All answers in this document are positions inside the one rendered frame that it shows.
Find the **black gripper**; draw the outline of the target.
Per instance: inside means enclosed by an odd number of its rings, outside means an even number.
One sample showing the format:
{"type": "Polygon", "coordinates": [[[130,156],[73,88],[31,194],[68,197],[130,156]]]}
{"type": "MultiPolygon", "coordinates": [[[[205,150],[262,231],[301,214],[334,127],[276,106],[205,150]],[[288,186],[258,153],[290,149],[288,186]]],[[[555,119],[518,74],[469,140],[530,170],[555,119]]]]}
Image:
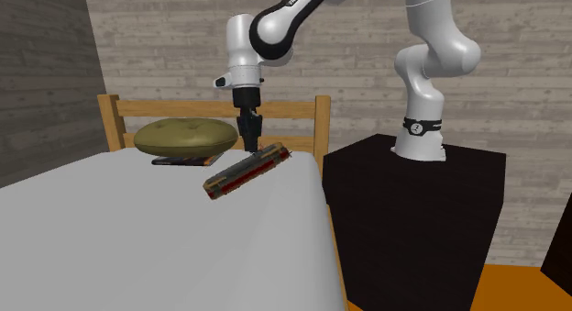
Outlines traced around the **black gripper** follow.
{"type": "Polygon", "coordinates": [[[244,142],[244,150],[256,152],[259,149],[258,140],[262,131],[262,116],[257,113],[257,107],[261,105],[260,89],[235,88],[232,90],[232,96],[233,106],[239,109],[236,122],[244,142]]]}

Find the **red and grey toy train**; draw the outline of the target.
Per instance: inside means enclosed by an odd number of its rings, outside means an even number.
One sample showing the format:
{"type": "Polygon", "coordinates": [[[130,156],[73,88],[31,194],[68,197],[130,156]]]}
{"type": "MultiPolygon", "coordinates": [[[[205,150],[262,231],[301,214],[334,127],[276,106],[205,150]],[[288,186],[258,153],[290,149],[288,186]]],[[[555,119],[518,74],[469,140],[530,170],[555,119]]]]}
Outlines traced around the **red and grey toy train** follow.
{"type": "Polygon", "coordinates": [[[210,177],[203,183],[203,189],[209,198],[215,200],[274,169],[291,155],[281,142],[271,144],[210,177]]]}

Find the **olive green round cushion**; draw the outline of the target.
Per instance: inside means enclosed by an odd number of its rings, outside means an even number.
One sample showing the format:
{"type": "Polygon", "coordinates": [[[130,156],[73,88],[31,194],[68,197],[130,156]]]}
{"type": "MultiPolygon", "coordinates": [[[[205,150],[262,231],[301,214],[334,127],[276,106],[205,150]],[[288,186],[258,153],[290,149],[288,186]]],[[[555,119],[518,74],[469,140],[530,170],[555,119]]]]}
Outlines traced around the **olive green round cushion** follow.
{"type": "Polygon", "coordinates": [[[136,148],[160,157],[212,157],[237,142],[236,129],[213,118],[165,118],[147,124],[134,137],[136,148]]]}

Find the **dark book with orange stripes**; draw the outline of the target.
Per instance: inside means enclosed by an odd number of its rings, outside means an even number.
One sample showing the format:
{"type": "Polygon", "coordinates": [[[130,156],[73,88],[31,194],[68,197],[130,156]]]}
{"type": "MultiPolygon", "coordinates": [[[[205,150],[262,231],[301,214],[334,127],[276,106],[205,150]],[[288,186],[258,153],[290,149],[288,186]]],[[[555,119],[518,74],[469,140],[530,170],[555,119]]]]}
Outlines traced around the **dark book with orange stripes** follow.
{"type": "Polygon", "coordinates": [[[158,157],[151,161],[152,165],[176,166],[211,166],[222,157],[222,153],[210,157],[158,157]]]}

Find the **wooden bed with white sheet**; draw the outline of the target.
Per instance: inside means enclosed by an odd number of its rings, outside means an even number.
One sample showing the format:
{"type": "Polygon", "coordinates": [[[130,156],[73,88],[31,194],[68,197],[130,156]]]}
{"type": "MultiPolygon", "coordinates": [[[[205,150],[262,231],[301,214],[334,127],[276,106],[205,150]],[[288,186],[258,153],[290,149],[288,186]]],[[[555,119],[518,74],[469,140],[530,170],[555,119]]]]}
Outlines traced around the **wooden bed with white sheet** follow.
{"type": "Polygon", "coordinates": [[[0,188],[0,311],[348,311],[321,182],[330,100],[270,102],[310,118],[291,157],[211,199],[208,167],[156,166],[125,117],[232,117],[227,102],[99,97],[108,152],[0,188]]]}

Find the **black robot stand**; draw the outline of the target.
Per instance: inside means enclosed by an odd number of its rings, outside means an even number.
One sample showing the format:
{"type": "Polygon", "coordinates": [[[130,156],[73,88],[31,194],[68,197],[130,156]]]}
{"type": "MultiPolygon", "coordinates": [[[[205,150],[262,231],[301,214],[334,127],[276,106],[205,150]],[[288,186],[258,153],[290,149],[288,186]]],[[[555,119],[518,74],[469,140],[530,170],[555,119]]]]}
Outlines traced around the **black robot stand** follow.
{"type": "Polygon", "coordinates": [[[401,158],[376,134],[324,157],[347,298],[362,311],[470,311],[504,200],[503,153],[401,158]]]}

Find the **dark furniture piece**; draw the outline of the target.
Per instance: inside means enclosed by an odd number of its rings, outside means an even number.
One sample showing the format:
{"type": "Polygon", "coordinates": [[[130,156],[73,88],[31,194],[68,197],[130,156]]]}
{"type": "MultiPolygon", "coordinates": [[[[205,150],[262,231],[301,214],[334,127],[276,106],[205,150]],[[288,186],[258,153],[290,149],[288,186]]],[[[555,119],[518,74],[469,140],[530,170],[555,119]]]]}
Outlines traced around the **dark furniture piece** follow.
{"type": "Polygon", "coordinates": [[[572,295],[572,205],[564,210],[541,272],[572,295]]]}

